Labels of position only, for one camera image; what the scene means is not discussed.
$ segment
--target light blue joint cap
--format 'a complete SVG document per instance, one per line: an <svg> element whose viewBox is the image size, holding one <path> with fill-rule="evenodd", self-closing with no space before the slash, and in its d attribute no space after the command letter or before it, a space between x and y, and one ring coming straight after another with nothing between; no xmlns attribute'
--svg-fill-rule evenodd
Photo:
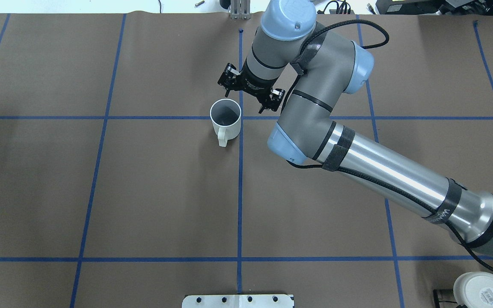
<svg viewBox="0 0 493 308"><path fill-rule="evenodd" d="M271 0L262 15L262 30L279 41L308 35L317 23L315 5L309 0Z"/></svg>
<svg viewBox="0 0 493 308"><path fill-rule="evenodd" d="M361 46L355 45L355 64L353 66L353 74L351 75L350 84L348 84L344 93L353 94L357 92L368 80L372 68L374 68L374 57Z"/></svg>
<svg viewBox="0 0 493 308"><path fill-rule="evenodd" d="M295 164L303 164L307 159L307 156L288 138L278 123L275 123L270 138L267 139L267 146L275 154Z"/></svg>

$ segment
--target white floor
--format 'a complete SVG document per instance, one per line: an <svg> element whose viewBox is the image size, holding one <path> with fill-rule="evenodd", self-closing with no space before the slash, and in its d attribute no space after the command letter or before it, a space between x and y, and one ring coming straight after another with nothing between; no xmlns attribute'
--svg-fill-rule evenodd
<svg viewBox="0 0 493 308"><path fill-rule="evenodd" d="M219 0L205 0L205 3L196 8L195 3L200 0L160 0L162 11L168 13L195 13L195 12L226 12L220 6ZM315 0L317 9L323 9L327 0ZM375 0L349 0L351 8L356 14L370 14L366 4L370 2L375 7ZM266 10L269 0L251 0L251 12ZM142 10L145 12L159 12L157 0L0 0L0 13L123 13Z"/></svg>

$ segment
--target mug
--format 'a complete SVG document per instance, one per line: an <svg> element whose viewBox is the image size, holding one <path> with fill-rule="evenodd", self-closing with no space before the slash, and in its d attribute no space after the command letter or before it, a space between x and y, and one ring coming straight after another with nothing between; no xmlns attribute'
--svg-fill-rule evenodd
<svg viewBox="0 0 493 308"><path fill-rule="evenodd" d="M211 121L220 146L227 146L241 132L241 107L232 99L217 100L211 107Z"/></svg>

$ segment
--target label sticker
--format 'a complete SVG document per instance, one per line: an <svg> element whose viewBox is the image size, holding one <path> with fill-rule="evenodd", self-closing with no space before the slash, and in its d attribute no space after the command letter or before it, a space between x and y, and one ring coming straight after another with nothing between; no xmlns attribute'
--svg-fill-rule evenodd
<svg viewBox="0 0 493 308"><path fill-rule="evenodd" d="M394 6L389 6L389 8L387 8L387 12L398 12L399 10L401 10L401 7L403 7L402 4L395 4Z"/></svg>
<svg viewBox="0 0 493 308"><path fill-rule="evenodd" d="M484 288L480 292L483 303L493 306L493 288Z"/></svg>

